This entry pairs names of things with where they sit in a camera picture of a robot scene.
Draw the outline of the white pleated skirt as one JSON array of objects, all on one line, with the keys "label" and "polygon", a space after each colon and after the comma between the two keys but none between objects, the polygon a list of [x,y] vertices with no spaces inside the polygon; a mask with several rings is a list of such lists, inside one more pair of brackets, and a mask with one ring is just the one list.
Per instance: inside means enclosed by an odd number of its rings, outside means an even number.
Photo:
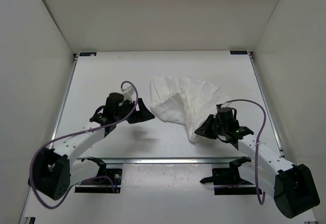
[{"label": "white pleated skirt", "polygon": [[194,78],[154,77],[149,89],[154,114],[163,122],[184,125],[191,143],[203,138],[195,130],[216,113],[216,105],[229,105],[231,99],[222,88]]}]

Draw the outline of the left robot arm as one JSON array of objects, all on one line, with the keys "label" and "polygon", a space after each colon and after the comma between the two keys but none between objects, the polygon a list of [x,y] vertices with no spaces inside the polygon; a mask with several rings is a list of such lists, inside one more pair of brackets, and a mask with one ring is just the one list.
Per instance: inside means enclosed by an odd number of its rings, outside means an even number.
[{"label": "left robot arm", "polygon": [[80,156],[121,122],[136,124],[154,118],[142,98],[133,98],[129,92],[110,93],[105,105],[95,110],[81,131],[50,141],[51,148],[44,145],[37,150],[30,164],[29,186],[34,194],[41,192],[56,201],[64,199],[78,182],[88,178],[103,181],[107,178],[104,162],[93,156]]}]

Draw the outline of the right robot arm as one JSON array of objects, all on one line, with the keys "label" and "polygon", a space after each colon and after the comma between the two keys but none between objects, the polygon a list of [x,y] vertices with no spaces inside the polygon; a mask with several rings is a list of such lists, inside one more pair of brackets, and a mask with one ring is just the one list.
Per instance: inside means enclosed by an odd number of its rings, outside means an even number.
[{"label": "right robot arm", "polygon": [[254,132],[240,126],[237,111],[231,107],[218,107],[195,130],[195,134],[219,139],[231,144],[244,156],[229,163],[224,174],[202,179],[202,184],[229,178],[233,183],[247,181],[274,199],[276,207],[287,218],[294,218],[320,204],[320,198],[310,169],[281,157],[260,141],[252,141]]}]

